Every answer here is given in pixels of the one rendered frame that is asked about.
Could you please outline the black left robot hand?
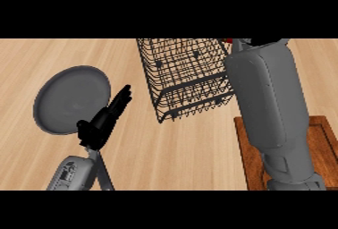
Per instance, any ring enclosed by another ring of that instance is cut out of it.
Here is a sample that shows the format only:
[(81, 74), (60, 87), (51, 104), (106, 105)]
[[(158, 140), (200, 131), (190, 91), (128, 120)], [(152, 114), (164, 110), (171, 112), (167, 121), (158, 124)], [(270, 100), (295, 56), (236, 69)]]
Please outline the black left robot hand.
[(109, 106), (105, 106), (90, 122), (76, 122), (79, 145), (91, 150), (99, 150), (105, 145), (113, 130), (116, 120), (131, 101), (131, 86), (125, 85), (113, 97)]

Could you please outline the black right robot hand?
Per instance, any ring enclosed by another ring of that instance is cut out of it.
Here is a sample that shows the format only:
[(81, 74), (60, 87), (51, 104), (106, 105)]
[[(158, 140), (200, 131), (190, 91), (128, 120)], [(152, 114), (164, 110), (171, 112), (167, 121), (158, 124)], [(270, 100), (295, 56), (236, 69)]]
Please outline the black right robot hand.
[(274, 43), (277, 41), (279, 41), (277, 38), (252, 38), (251, 42), (249, 42), (249, 45), (252, 47), (258, 47), (258, 46), (264, 46), (264, 45), (267, 45), (270, 43)]

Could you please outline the brown wooden cutting board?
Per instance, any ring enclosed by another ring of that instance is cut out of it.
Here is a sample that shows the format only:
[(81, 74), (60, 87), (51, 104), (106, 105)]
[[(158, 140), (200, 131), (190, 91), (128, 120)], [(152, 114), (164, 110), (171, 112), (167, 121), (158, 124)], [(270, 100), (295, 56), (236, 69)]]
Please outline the brown wooden cutting board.
[[(243, 119), (233, 118), (243, 162), (246, 189), (264, 191), (270, 179), (265, 173), (257, 148), (249, 144)], [(310, 117), (307, 130), (307, 144), (310, 149), (314, 171), (323, 178), (327, 191), (338, 191), (338, 139), (323, 115)]]

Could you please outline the grey round plate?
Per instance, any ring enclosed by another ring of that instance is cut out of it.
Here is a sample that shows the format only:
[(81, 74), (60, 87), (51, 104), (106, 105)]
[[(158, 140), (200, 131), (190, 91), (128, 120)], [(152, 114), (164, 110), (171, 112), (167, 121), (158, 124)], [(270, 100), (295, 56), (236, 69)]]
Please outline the grey round plate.
[(43, 85), (32, 105), (37, 126), (50, 134), (78, 131), (76, 122), (91, 121), (110, 97), (106, 74), (88, 65), (69, 67)]

